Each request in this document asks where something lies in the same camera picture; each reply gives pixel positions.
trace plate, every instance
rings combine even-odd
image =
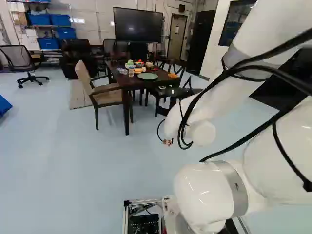
[[[154,80],[158,78],[158,75],[154,73],[140,73],[137,77],[144,80]]]

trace blue cushion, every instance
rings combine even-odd
[[[10,110],[11,108],[12,105],[7,100],[5,100],[4,97],[0,95],[0,117],[2,117],[4,113]]]

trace door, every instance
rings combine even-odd
[[[172,14],[170,39],[168,44],[168,58],[180,60],[187,16]]]
[[[214,19],[215,11],[201,11],[196,14],[190,52],[187,59],[187,71],[194,75],[199,75],[200,73]]]

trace black monitor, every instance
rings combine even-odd
[[[114,7],[116,40],[161,42],[162,13]]]

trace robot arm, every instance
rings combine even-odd
[[[259,0],[225,54],[224,65],[231,68],[244,59],[269,51],[308,30],[311,27],[309,23],[311,10],[312,3],[307,0]],[[248,65],[256,64],[279,68],[291,58],[300,46],[262,61],[248,63]],[[238,75],[262,80],[270,77],[271,73],[252,70],[241,72]],[[196,103],[187,121],[189,126],[186,127],[186,136],[198,145],[211,143],[215,138],[216,129],[209,120],[237,107],[262,83],[235,77],[228,77],[220,82]],[[183,115],[197,95],[188,97],[181,102]],[[180,107],[179,104],[176,104],[170,110],[164,123],[165,139],[172,139],[177,135],[181,120]]]
[[[258,0],[223,57],[225,67],[239,68],[242,60],[304,35],[311,27],[311,12],[309,0]],[[311,31],[302,42],[312,38]],[[265,60],[249,60],[247,65],[279,68],[299,49],[299,43],[295,47],[291,43],[284,44],[288,50]],[[263,81],[271,74],[249,70],[226,75],[214,80],[213,88],[181,102],[183,115],[189,115],[182,134],[197,144],[214,140],[216,129],[210,119],[238,106],[263,83],[234,76]],[[189,227],[196,234],[212,234],[223,228],[226,219],[272,204],[312,203],[311,116],[312,101],[293,109],[249,142],[242,161],[210,160],[183,167],[175,177],[174,191]],[[165,120],[166,139],[180,132],[181,121],[185,120],[177,104]]]

